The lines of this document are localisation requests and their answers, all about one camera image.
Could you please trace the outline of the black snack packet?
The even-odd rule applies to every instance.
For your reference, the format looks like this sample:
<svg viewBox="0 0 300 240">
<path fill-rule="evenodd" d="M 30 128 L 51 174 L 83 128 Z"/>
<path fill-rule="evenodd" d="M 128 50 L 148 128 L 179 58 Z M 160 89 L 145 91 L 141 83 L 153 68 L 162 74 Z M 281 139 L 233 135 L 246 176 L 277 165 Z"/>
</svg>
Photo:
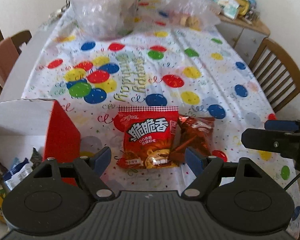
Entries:
<svg viewBox="0 0 300 240">
<path fill-rule="evenodd" d="M 43 161 L 42 155 L 33 148 L 32 155 L 30 157 L 30 162 L 32 163 L 32 169 L 36 169 Z"/>
</svg>

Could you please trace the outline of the pink towel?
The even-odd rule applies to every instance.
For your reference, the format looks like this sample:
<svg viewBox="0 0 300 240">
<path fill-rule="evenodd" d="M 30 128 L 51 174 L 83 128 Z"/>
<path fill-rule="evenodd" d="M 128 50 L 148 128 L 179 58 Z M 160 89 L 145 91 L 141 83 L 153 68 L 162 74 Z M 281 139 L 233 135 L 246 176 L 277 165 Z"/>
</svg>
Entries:
<svg viewBox="0 0 300 240">
<path fill-rule="evenodd" d="M 0 85 L 4 87 L 8 76 L 19 57 L 17 48 L 10 37 L 0 41 Z"/>
</svg>

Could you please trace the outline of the light blue snack packet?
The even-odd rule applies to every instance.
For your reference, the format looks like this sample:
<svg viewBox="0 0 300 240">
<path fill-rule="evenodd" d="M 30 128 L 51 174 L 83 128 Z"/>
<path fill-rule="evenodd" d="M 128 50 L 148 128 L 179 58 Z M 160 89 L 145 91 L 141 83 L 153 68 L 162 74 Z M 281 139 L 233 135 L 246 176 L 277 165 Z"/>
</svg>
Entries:
<svg viewBox="0 0 300 240">
<path fill-rule="evenodd" d="M 12 161 L 12 165 L 10 166 L 9 171 L 10 172 L 19 172 L 22 167 L 23 167 L 24 163 L 21 162 L 17 157 L 15 157 Z"/>
</svg>

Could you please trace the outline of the red and white cardboard box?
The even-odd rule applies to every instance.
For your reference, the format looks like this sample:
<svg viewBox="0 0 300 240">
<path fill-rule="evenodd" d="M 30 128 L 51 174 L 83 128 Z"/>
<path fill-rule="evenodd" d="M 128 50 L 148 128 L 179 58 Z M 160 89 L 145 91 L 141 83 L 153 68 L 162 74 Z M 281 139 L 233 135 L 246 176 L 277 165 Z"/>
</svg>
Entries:
<svg viewBox="0 0 300 240">
<path fill-rule="evenodd" d="M 80 156 L 81 134 L 56 100 L 0 102 L 0 162 L 10 168 L 15 159 L 30 159 L 33 150 L 43 159 L 70 163 Z"/>
</svg>

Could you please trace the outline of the large clear plastic bag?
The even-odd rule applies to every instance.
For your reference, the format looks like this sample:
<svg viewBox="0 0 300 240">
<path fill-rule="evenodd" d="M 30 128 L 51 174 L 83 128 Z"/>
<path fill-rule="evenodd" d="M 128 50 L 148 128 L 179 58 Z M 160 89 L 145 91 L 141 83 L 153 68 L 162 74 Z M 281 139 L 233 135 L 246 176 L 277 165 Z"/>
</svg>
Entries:
<svg viewBox="0 0 300 240">
<path fill-rule="evenodd" d="M 70 0 L 83 35 L 112 40 L 131 33 L 139 0 Z"/>
</svg>

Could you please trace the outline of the tissue box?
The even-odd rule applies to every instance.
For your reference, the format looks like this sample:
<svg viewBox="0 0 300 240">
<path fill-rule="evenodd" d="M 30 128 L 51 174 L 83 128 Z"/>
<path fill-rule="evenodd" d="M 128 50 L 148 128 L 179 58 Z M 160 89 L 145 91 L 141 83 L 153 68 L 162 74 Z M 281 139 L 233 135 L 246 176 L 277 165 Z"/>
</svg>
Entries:
<svg viewBox="0 0 300 240">
<path fill-rule="evenodd" d="M 215 0 L 216 3 L 221 7 L 222 14 L 231 19 L 235 20 L 238 15 L 239 3 L 235 0 Z"/>
</svg>

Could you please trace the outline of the white blue cookie packet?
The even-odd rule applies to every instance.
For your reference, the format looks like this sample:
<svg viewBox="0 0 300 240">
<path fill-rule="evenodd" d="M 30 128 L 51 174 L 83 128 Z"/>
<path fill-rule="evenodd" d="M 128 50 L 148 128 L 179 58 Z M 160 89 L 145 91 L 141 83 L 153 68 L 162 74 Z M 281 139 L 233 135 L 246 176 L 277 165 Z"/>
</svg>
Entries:
<svg viewBox="0 0 300 240">
<path fill-rule="evenodd" d="M 15 165 L 4 175 L 4 183 L 12 191 L 20 182 L 22 182 L 31 172 L 32 164 L 27 158 Z"/>
</svg>

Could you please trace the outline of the brown foil oreo bag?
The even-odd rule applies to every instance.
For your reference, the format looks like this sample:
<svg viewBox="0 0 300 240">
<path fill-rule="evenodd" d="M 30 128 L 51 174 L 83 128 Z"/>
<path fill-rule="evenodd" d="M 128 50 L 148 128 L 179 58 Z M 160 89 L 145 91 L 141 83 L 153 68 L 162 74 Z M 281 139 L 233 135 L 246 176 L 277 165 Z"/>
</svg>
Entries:
<svg viewBox="0 0 300 240">
<path fill-rule="evenodd" d="M 180 132 L 177 136 L 177 144 L 171 149 L 169 160 L 181 164 L 185 162 L 185 150 L 194 148 L 204 156 L 211 155 L 213 129 L 215 119 L 213 117 L 192 117 L 179 115 L 178 126 Z"/>
</svg>

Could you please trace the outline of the red crispy noodle snack bag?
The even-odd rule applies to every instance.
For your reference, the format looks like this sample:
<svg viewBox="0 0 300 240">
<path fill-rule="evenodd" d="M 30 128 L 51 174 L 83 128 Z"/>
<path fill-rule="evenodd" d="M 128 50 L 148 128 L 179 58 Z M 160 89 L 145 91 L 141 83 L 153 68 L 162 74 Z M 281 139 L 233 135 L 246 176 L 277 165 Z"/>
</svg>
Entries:
<svg viewBox="0 0 300 240">
<path fill-rule="evenodd" d="M 124 169 L 177 167 L 170 160 L 179 117 L 177 106 L 120 106 L 115 127 L 124 133 L 123 154 L 117 166 Z"/>
</svg>

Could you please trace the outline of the white cabinet with wood top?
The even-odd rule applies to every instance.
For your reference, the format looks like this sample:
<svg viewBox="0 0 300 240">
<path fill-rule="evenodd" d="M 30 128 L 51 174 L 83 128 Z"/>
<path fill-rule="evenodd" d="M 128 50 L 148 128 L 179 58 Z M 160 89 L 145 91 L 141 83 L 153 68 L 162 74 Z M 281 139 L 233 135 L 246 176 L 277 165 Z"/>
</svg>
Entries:
<svg viewBox="0 0 300 240">
<path fill-rule="evenodd" d="M 221 22 L 216 25 L 217 30 L 244 62 L 249 64 L 262 40 L 270 35 L 269 28 L 261 20 L 249 24 L 239 18 L 231 20 L 222 14 L 218 17 Z"/>
</svg>

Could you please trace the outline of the balloon birthday tablecloth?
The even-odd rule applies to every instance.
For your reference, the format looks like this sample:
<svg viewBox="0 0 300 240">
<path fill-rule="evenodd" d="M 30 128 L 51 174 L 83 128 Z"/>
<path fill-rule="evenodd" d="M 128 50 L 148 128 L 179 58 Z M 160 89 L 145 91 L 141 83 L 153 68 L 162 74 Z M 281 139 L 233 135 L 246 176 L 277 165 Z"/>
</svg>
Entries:
<svg viewBox="0 0 300 240">
<path fill-rule="evenodd" d="M 171 25 L 169 0 L 139 0 L 135 28 L 97 41 L 83 34 L 68 9 L 40 52 L 24 88 L 25 99 L 55 99 L 81 134 L 84 154 L 108 146 L 112 161 L 102 180 L 113 191 L 183 191 L 194 174 L 175 168 L 123 169 L 123 133 L 115 127 L 122 105 L 178 106 L 192 117 L 213 117 L 212 153 L 226 161 L 252 159 L 280 186 L 295 177 L 294 163 L 276 153 L 246 149 L 241 134 L 274 117 L 248 65 L 216 28 Z"/>
</svg>

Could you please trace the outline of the small clear bag with pastries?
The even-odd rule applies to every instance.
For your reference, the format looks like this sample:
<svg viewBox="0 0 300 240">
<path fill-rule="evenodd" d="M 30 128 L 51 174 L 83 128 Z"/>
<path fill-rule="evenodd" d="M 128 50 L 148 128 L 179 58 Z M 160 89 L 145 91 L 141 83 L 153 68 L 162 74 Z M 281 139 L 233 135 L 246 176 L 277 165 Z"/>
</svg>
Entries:
<svg viewBox="0 0 300 240">
<path fill-rule="evenodd" d="M 157 22 L 204 31 L 220 24 L 221 9 L 212 0 L 142 0 L 146 8 L 154 7 L 161 18 Z"/>
</svg>

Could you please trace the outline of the wooden slatted chair right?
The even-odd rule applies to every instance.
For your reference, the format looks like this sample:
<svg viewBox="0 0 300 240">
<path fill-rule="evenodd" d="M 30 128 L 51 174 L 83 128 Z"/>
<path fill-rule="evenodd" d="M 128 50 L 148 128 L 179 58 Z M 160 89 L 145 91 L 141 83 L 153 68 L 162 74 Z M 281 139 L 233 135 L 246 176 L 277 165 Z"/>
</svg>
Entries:
<svg viewBox="0 0 300 240">
<path fill-rule="evenodd" d="M 249 68 L 275 113 L 300 94 L 300 70 L 275 41 L 269 38 L 262 40 Z"/>
</svg>

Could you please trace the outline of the keys and clutter on table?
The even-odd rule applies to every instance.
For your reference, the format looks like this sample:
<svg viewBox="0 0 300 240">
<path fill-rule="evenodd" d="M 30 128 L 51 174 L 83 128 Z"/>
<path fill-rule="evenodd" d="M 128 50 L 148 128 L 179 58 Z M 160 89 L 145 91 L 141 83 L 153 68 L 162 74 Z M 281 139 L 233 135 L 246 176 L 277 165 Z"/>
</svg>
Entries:
<svg viewBox="0 0 300 240">
<path fill-rule="evenodd" d="M 66 4 L 61 9 L 52 12 L 48 17 L 48 20 L 45 22 L 45 25 L 51 25 L 53 22 L 59 20 L 69 7 L 70 5 Z"/>
</svg>

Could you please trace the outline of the wooden chair with pink towel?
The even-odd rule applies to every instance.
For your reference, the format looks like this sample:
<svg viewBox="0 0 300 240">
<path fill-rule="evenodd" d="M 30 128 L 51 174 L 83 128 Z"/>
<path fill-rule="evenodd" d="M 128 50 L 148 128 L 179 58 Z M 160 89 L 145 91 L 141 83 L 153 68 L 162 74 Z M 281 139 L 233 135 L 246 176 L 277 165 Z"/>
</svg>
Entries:
<svg viewBox="0 0 300 240">
<path fill-rule="evenodd" d="M 23 30 L 12 37 L 0 41 L 0 87 L 3 88 L 7 78 L 22 53 L 21 46 L 27 45 L 32 34 L 29 30 Z"/>
</svg>

